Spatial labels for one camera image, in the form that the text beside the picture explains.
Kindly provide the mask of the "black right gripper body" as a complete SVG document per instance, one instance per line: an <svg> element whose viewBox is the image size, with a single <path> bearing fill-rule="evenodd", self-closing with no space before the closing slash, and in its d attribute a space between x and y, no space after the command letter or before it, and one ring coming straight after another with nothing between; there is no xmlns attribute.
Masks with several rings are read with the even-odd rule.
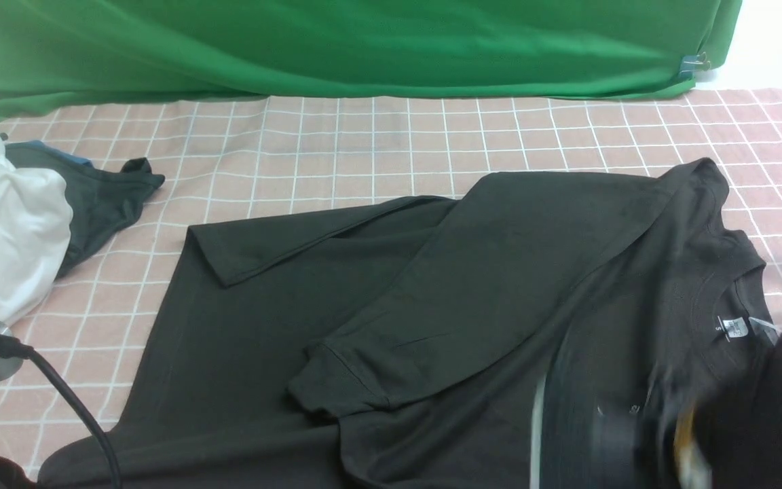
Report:
<svg viewBox="0 0 782 489"><path fill-rule="evenodd" d="M654 488L782 488L782 334L720 388L672 397L635 460Z"/></svg>

